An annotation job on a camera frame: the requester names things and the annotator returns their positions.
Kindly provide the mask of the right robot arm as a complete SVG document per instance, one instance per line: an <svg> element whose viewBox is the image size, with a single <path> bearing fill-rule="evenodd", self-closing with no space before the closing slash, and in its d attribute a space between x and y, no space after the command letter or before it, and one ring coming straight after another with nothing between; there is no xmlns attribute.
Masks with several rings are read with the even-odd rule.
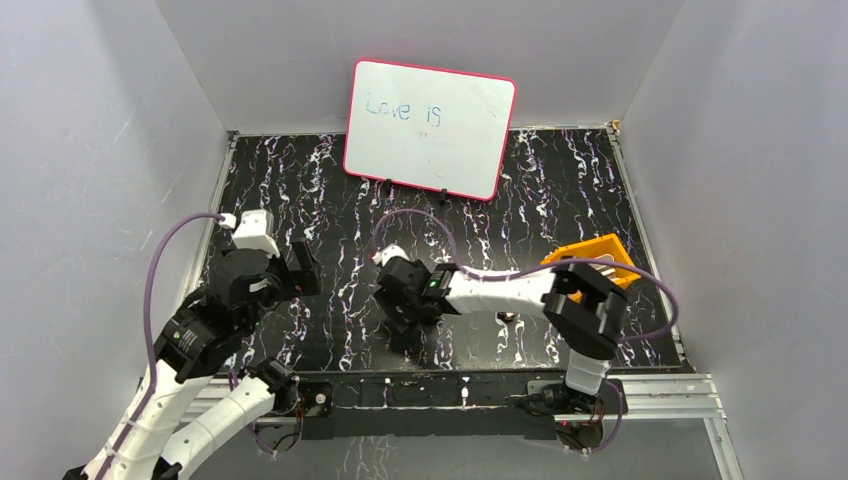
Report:
<svg viewBox="0 0 848 480"><path fill-rule="evenodd" d="M601 403L628 296L590 264L542 265L527 275L486 275L456 264L429 270L402 255L376 265L374 297L400 327L478 312L546 319L568 346L569 358L562 385L544 388L539 398L551 413L587 414Z"/></svg>

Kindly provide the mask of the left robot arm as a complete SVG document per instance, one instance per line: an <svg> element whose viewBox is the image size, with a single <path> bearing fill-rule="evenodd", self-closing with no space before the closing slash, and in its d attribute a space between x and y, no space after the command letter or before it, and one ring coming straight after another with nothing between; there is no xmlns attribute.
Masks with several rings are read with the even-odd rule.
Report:
<svg viewBox="0 0 848 480"><path fill-rule="evenodd" d="M247 369L238 384L183 425L190 404L255 332L262 315L321 291L320 266L304 240L294 266L260 249L219 256L206 285L191 292L153 344L154 363L97 455L67 479L188 479L259 417L299 414L300 378L274 358Z"/></svg>

